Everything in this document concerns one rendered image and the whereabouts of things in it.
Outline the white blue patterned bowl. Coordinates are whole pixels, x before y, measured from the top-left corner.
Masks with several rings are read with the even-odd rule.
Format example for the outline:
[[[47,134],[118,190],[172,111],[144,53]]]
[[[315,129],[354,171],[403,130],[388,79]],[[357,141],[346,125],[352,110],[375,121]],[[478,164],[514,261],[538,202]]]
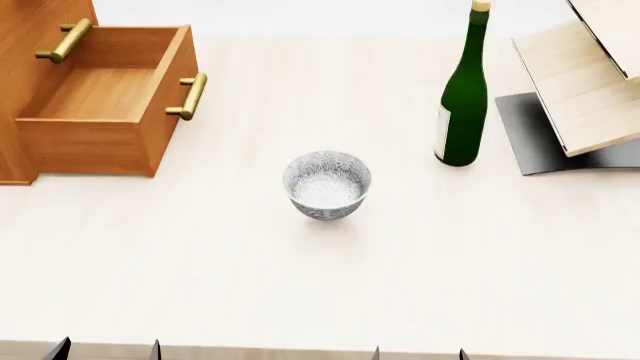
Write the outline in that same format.
[[[320,150],[292,159],[282,184],[293,206],[309,218],[335,221],[364,202],[372,173],[360,158],[346,152]]]

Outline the open wooden drawer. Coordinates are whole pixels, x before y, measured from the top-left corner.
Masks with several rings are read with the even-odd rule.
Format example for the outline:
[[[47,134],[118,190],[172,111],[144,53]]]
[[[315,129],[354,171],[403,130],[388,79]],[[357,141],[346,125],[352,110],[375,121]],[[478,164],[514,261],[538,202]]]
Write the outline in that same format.
[[[190,26],[95,27],[15,119],[40,173],[154,176],[198,73]]]

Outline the wooden cabinet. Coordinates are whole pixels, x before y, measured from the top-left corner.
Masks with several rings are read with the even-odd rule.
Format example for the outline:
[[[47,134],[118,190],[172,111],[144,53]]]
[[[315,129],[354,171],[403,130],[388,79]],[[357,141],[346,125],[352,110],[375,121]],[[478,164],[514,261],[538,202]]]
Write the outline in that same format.
[[[54,50],[67,35],[60,25],[82,18],[98,24],[93,0],[0,0],[0,185],[31,185],[38,177],[15,119],[60,78],[57,64],[35,53]]]

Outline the green wine bottle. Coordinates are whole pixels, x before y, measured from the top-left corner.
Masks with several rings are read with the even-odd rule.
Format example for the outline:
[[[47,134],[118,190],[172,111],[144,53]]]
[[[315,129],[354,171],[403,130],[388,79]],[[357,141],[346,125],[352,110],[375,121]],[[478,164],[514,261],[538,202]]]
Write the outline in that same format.
[[[483,50],[491,5],[472,0],[464,49],[440,100],[434,155],[451,167],[472,164],[479,153],[488,109]]]

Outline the wooden rack with black base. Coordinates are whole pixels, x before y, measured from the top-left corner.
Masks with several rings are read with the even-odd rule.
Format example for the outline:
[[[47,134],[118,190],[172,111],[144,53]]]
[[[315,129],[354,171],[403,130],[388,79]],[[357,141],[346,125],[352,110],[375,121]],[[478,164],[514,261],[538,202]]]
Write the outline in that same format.
[[[532,92],[495,99],[520,172],[640,169],[640,0],[565,0],[568,23],[514,38]]]

